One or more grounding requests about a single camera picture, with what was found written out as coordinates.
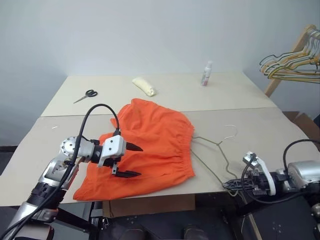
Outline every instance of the orange shorts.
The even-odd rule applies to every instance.
[[[151,101],[133,99],[118,114],[121,135],[143,151],[126,150],[118,163],[120,171],[141,173],[116,177],[111,168],[89,163],[86,177],[73,199],[103,201],[148,194],[183,183],[195,174],[190,144],[194,127],[181,112]],[[100,143],[112,133],[100,137]]]

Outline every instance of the table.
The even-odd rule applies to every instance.
[[[224,81],[228,79],[228,77],[226,77],[228,76],[227,73],[217,73],[217,75],[225,76]],[[306,138],[306,135],[291,123],[272,101],[266,98],[248,78],[242,73],[238,73],[239,81],[237,83],[237,81],[235,81],[236,75],[236,73],[230,73],[230,76],[233,76],[234,79],[232,77],[229,78],[234,81],[234,84],[232,84],[234,94],[228,94],[228,90],[222,86],[220,86],[221,88],[217,92],[215,87],[209,88],[209,86],[208,88],[197,89],[197,98],[200,98],[197,99],[197,101],[202,102],[203,100],[208,100],[205,105],[199,107],[199,110],[195,110],[196,105],[188,106],[186,102],[180,101],[180,98],[172,104],[175,104],[180,110],[185,110],[183,113],[195,127],[195,136],[202,136],[219,142],[223,140],[224,137],[234,134],[234,129],[232,127],[224,127],[225,125],[236,126],[238,130],[237,136],[224,140],[221,147],[230,160],[229,169],[236,173],[237,176],[240,176],[244,168],[242,156],[248,151],[257,153],[260,158],[265,160],[270,171],[281,168],[282,154],[285,147],[292,141]],[[186,74],[182,74],[181,78],[178,77],[177,74],[175,76],[178,81],[186,79]],[[192,82],[195,79],[199,79],[201,75],[191,74],[190,76],[192,77],[189,78],[189,81]],[[71,77],[70,79],[73,83],[77,81],[77,77]],[[0,189],[2,191],[0,206],[20,205],[21,202],[27,199],[48,162],[58,154],[61,142],[69,136],[76,136],[78,134],[83,119],[81,115],[87,111],[87,107],[89,108],[102,100],[104,95],[102,94],[103,91],[98,88],[98,83],[101,84],[102,80],[109,79],[109,89],[113,89],[111,86],[118,86],[117,81],[113,82],[110,80],[110,77],[88,77],[88,79],[92,81],[92,84],[87,83],[86,86],[83,86],[86,82],[84,77],[78,77],[78,79],[81,83],[74,85],[74,92],[80,94],[89,88],[93,88],[99,92],[100,98],[93,97],[85,99],[81,101],[82,103],[80,102],[82,107],[72,108],[69,112],[67,112],[68,107],[64,105],[58,109],[56,107],[58,102],[67,102],[67,100],[64,99],[68,99],[68,101],[72,99],[74,102],[77,97],[81,97],[76,97],[77,94],[74,92],[70,92],[69,95],[63,97],[62,93],[67,93],[67,90],[71,91],[69,80],[66,80],[42,116],[36,121],[30,132],[19,144],[11,161],[0,176]],[[158,94],[159,98],[143,97],[151,101],[155,100],[157,103],[163,102],[164,105],[167,104],[166,107],[168,107],[169,101],[162,95],[165,95],[165,92],[169,91],[169,89],[177,91],[177,88],[172,88],[169,81],[167,82],[167,88],[165,88],[164,85],[156,84],[156,82],[153,82],[153,84],[156,87],[162,86]],[[183,98],[181,93],[184,90],[183,87],[192,85],[191,83],[190,85],[188,84],[181,85],[178,95],[174,95],[173,93],[171,95],[169,94],[171,98],[173,99],[174,96],[181,96],[181,98]],[[225,83],[224,86],[227,87],[230,86],[230,84]],[[235,89],[242,90],[242,92],[239,93],[235,91]],[[126,94],[119,96],[113,95],[114,90],[109,90],[109,92],[112,93],[112,98],[117,97],[117,99],[119,99],[121,105],[118,104],[118,101],[111,101],[110,95],[105,96],[105,102],[111,102],[110,105],[113,108],[114,103],[117,111],[119,111],[120,106],[124,105],[122,97],[124,99],[131,99],[132,97],[140,97],[141,93],[144,95],[144,93],[136,89],[136,87],[132,90],[126,90]],[[221,101],[218,100],[211,102],[215,98],[215,96],[212,96],[213,93],[216,93],[216,96],[220,95],[222,98],[224,94],[226,94],[231,100],[229,100],[228,103],[221,103]],[[113,132],[113,127],[109,121],[112,115],[105,113],[104,109],[103,112],[97,110],[94,112],[94,115],[89,117],[84,129],[84,136],[89,139],[97,139],[101,134]],[[217,173],[222,181],[234,178],[225,171],[226,162],[216,146],[197,139],[192,142],[192,150]],[[287,155],[288,162],[315,159],[319,159],[319,152],[312,143],[301,143],[293,147]],[[73,200],[73,194],[85,178],[86,167],[87,165],[85,163],[81,163],[79,172],[69,191],[66,193],[63,203],[76,202]],[[195,177],[188,179],[180,185],[139,197],[223,191],[220,183],[194,156],[192,156],[192,167],[196,175]]]

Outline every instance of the scissors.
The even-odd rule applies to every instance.
[[[88,91],[85,92],[85,95],[84,95],[82,98],[80,98],[78,101],[75,101],[73,104],[75,104],[75,103],[77,103],[77,102],[79,102],[79,101],[81,101],[82,99],[85,99],[85,98],[87,98],[87,97],[92,98],[92,97],[95,97],[95,96],[97,96],[97,95],[98,95],[98,92],[96,92],[96,91],[93,90],[93,89],[90,89],[90,90],[88,90]]]

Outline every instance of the spray bottle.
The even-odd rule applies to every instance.
[[[201,86],[205,87],[208,84],[208,80],[211,74],[211,70],[212,70],[212,61],[208,61],[208,63],[206,64],[206,67],[204,68],[204,72],[201,78]]]

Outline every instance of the white wall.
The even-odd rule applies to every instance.
[[[193,73],[213,60],[264,89],[259,61],[319,27],[319,12],[319,0],[0,0],[0,146],[20,142],[68,75]],[[272,99],[315,117],[320,87],[282,82]]]

